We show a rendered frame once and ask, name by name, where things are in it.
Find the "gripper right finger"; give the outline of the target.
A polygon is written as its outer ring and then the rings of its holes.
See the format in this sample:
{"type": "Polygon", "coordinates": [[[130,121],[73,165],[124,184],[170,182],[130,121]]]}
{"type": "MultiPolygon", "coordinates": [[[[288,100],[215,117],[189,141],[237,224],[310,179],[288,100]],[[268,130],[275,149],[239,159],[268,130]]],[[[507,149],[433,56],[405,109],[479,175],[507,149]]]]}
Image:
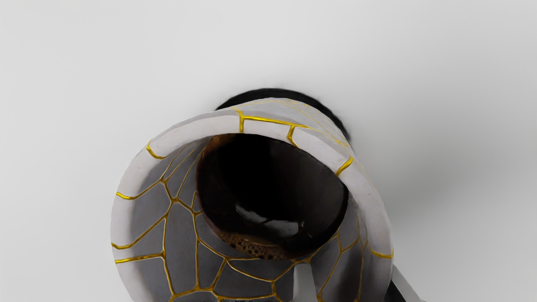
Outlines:
{"type": "Polygon", "coordinates": [[[383,302],[425,302],[409,282],[404,278],[396,266],[392,267],[391,282],[384,296],[383,302]]]}

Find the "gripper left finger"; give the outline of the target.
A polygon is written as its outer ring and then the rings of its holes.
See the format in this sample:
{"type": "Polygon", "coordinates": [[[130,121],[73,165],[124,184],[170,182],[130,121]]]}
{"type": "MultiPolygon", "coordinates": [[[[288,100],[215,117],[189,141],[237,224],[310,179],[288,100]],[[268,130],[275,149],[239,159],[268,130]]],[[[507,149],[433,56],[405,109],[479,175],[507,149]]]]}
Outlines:
{"type": "Polygon", "coordinates": [[[293,282],[293,302],[318,302],[310,264],[294,266],[293,282]]]}

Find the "white mug with gold cracks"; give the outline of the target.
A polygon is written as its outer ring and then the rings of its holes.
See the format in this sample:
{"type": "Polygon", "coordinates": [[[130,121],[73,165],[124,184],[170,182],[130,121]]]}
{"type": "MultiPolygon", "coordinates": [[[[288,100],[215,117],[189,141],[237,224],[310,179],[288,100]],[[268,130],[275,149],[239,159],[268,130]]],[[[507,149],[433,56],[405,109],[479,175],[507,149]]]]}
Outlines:
{"type": "Polygon", "coordinates": [[[341,121],[262,89],[149,141],[122,177],[111,245],[134,302],[383,302],[394,248],[341,121]]]}

